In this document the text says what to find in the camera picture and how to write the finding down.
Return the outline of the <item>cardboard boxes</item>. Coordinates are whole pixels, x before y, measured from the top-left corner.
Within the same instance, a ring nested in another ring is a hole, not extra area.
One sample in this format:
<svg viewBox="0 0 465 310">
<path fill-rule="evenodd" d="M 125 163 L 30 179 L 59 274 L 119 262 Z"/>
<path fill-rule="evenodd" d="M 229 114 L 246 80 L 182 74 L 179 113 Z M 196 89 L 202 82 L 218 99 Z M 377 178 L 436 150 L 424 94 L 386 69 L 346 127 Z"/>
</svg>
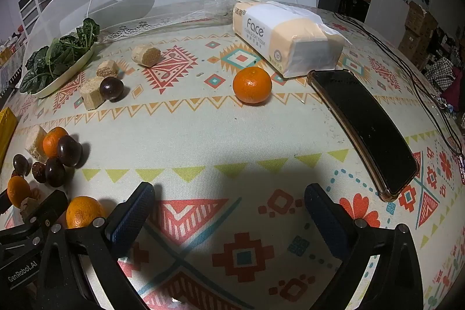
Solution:
<svg viewBox="0 0 465 310">
<path fill-rule="evenodd" d="M 429 11 L 425 11 L 423 7 L 410 1 L 404 27 L 405 32 L 398 50 L 408 58 L 418 70 L 421 70 L 426 63 L 426 51 L 432 33 L 437 27 L 437 21 Z"/>
</svg>

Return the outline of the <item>mandarin among plums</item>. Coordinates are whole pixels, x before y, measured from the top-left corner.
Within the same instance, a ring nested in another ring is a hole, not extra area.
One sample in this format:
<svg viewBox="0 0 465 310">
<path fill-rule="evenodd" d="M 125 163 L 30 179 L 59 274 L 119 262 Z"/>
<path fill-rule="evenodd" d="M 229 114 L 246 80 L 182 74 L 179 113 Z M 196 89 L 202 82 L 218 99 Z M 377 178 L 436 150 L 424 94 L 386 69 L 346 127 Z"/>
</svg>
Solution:
<svg viewBox="0 0 465 310">
<path fill-rule="evenodd" d="M 58 155 L 59 140 L 67 136 L 69 133 L 62 127 L 51 129 L 42 140 L 42 148 L 47 158 L 56 157 Z"/>
</svg>

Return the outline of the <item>plate of spinach leaves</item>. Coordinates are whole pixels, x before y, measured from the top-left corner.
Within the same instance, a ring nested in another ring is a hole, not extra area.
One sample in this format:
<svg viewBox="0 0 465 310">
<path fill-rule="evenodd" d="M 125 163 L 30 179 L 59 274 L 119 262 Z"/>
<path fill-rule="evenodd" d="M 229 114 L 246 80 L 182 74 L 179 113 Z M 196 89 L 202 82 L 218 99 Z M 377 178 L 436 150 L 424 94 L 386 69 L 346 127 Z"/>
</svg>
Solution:
<svg viewBox="0 0 465 310">
<path fill-rule="evenodd" d="M 98 41 L 100 26 L 92 19 L 83 20 L 76 32 L 53 39 L 49 46 L 35 51 L 25 64 L 20 92 L 36 94 L 64 74 Z"/>
</svg>

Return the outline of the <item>black smartphone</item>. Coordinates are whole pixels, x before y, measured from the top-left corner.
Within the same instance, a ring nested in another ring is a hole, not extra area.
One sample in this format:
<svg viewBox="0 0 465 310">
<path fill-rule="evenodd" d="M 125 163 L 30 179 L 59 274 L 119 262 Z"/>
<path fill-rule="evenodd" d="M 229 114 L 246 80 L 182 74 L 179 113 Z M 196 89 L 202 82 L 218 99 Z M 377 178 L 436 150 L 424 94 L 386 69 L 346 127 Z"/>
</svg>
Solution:
<svg viewBox="0 0 465 310">
<path fill-rule="evenodd" d="M 379 198 L 395 201 L 419 163 L 388 113 L 349 70 L 311 71 L 307 81 L 347 134 Z"/>
</svg>

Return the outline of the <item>white drawer cabinet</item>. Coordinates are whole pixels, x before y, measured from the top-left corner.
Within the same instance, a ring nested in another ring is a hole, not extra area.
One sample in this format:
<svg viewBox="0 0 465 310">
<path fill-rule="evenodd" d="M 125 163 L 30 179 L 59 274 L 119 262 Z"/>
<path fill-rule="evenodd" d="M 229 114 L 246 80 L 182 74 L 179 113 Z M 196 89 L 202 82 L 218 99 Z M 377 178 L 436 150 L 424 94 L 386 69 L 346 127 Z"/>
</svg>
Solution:
<svg viewBox="0 0 465 310">
<path fill-rule="evenodd" d="M 28 38 L 34 28 L 36 21 L 41 16 L 43 10 L 52 0 L 21 0 L 20 7 L 21 25 Z"/>
</svg>

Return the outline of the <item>small biscuit chunk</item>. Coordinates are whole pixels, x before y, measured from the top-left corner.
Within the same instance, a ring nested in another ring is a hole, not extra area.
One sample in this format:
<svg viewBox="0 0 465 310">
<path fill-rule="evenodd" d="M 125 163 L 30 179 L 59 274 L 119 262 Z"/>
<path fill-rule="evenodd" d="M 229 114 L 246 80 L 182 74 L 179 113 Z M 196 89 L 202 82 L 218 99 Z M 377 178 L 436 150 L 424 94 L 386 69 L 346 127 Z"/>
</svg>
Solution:
<svg viewBox="0 0 465 310">
<path fill-rule="evenodd" d="M 25 198 L 21 201 L 20 214 L 23 221 L 26 221 L 36 209 L 40 206 L 40 203 L 35 198 Z"/>
</svg>

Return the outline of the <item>small wafer block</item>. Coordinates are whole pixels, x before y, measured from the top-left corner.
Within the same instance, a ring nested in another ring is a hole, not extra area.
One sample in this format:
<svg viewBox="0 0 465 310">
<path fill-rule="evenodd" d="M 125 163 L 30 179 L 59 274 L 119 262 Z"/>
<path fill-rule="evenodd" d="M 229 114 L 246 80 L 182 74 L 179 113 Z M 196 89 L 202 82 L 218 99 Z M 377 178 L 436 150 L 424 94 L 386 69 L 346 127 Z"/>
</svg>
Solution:
<svg viewBox="0 0 465 310">
<path fill-rule="evenodd" d="M 106 78 L 109 76 L 117 77 L 119 73 L 119 67 L 114 60 L 104 60 L 96 70 L 98 77 Z"/>
</svg>

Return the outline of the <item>octagonal biscuit block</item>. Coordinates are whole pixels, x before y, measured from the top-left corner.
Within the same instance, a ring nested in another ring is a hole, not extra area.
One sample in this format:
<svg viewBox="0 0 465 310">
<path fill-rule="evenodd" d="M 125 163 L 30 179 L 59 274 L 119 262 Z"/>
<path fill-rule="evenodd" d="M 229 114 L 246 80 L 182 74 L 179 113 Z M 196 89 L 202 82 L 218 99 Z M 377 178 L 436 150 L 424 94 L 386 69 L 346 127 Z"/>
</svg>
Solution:
<svg viewBox="0 0 465 310">
<path fill-rule="evenodd" d="M 87 111 L 95 110 L 104 103 L 105 99 L 100 93 L 100 85 L 103 77 L 96 76 L 84 82 L 80 88 L 83 104 Z"/>
</svg>

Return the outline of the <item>orange mandarin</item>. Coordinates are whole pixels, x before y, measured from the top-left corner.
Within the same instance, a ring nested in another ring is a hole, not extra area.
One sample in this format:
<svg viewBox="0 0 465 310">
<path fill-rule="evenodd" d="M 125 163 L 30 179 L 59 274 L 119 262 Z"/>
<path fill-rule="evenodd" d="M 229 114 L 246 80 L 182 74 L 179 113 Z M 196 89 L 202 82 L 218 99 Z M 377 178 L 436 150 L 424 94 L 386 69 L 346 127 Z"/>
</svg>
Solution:
<svg viewBox="0 0 465 310">
<path fill-rule="evenodd" d="M 269 74 L 259 67 L 245 68 L 237 72 L 233 79 L 235 96 L 245 104 L 257 105 L 266 101 L 272 90 Z"/>
</svg>

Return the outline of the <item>yellow rimmed white tray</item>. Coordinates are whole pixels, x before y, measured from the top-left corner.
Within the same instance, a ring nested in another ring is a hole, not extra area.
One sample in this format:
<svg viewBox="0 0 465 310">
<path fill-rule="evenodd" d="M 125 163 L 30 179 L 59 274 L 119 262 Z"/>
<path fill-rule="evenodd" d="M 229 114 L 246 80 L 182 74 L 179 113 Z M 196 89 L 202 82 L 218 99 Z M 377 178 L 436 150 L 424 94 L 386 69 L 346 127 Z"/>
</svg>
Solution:
<svg viewBox="0 0 465 310">
<path fill-rule="evenodd" d="M 0 165 L 3 164 L 6 151 L 9 147 L 12 135 L 17 127 L 17 117 L 10 108 L 2 109 L 0 113 Z"/>
</svg>

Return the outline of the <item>grey bowl under cover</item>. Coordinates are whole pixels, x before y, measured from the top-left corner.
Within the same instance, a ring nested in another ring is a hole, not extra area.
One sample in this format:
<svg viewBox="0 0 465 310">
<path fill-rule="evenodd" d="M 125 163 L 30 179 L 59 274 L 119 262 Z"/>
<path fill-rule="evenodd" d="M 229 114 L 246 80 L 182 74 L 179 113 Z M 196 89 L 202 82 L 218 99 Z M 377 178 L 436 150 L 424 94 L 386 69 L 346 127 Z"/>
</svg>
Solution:
<svg viewBox="0 0 465 310">
<path fill-rule="evenodd" d="M 155 0 L 93 0 L 88 16 L 95 21 L 118 24 L 145 17 Z"/>
</svg>

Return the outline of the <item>large orange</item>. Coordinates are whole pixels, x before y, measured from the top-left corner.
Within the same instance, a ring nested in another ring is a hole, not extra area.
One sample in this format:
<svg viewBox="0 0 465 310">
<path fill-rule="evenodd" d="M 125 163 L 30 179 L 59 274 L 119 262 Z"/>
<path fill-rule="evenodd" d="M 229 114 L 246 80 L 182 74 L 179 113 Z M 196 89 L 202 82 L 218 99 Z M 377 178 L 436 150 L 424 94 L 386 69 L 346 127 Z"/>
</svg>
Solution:
<svg viewBox="0 0 465 310">
<path fill-rule="evenodd" d="M 70 201 L 66 209 L 66 223 L 69 229 L 86 227 L 96 218 L 105 218 L 101 203 L 88 196 L 79 196 Z"/>
</svg>

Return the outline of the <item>red date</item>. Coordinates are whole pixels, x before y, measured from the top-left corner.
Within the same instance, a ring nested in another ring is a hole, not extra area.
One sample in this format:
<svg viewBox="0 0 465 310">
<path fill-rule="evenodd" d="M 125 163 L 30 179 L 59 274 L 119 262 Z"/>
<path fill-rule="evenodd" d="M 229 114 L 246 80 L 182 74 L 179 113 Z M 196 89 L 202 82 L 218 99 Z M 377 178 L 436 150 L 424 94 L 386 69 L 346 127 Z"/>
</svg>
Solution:
<svg viewBox="0 0 465 310">
<path fill-rule="evenodd" d="M 47 175 L 46 175 L 46 166 L 45 164 L 36 161 L 32 166 L 31 166 L 31 172 L 33 174 L 33 177 L 36 182 L 38 183 L 46 183 L 47 181 Z"/>
</svg>

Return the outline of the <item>white mesh food cover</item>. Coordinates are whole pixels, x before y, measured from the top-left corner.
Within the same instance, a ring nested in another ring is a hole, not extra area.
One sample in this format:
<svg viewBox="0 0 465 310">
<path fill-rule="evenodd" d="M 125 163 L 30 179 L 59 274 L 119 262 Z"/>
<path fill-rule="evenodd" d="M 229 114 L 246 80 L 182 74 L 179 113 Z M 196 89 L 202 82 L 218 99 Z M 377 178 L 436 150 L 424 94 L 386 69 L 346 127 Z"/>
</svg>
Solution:
<svg viewBox="0 0 465 310">
<path fill-rule="evenodd" d="M 52 0 L 28 37 L 24 58 L 53 39 L 73 34 L 87 17 L 108 43 L 171 28 L 232 21 L 234 0 Z"/>
</svg>

